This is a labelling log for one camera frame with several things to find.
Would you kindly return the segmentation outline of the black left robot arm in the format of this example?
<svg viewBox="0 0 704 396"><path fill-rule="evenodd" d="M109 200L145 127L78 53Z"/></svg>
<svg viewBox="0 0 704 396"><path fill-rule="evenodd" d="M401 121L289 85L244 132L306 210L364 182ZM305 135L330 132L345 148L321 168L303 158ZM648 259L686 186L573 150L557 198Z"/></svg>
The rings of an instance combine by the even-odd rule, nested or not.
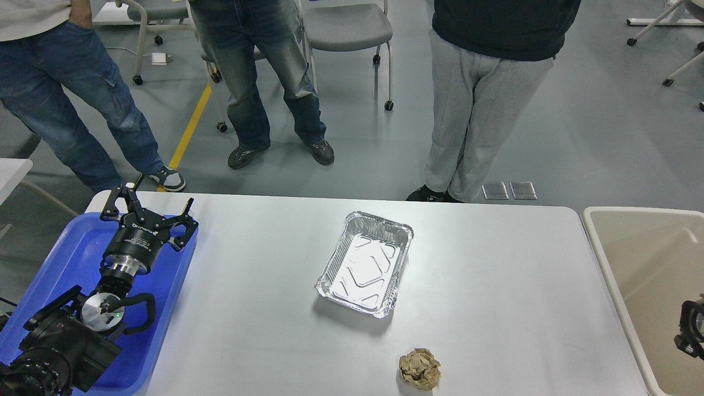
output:
<svg viewBox="0 0 704 396"><path fill-rule="evenodd" d="M137 185L74 219L2 331L3 395L124 395L155 362L195 248L193 198L169 216Z"/></svg>

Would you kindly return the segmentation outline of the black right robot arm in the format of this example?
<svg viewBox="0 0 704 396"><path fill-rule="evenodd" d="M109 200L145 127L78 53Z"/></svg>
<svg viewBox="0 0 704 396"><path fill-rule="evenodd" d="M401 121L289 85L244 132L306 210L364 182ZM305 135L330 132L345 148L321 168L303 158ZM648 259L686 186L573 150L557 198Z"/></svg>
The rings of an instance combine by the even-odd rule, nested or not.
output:
<svg viewBox="0 0 704 396"><path fill-rule="evenodd" d="M674 337L676 348L692 358L703 360L703 293L697 301L684 301L679 319L679 335Z"/></svg>

